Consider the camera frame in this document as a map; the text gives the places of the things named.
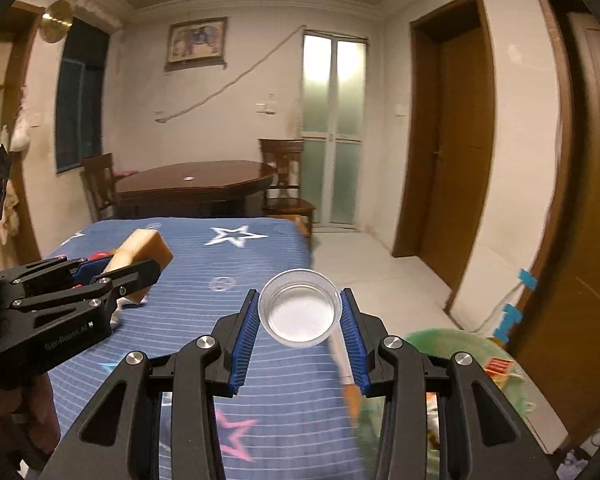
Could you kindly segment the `person's left hand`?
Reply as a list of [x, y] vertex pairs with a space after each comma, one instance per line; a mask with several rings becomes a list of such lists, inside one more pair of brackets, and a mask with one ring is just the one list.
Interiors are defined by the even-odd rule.
[[0, 387], [0, 457], [41, 471], [59, 440], [50, 376], [35, 376], [12, 390]]

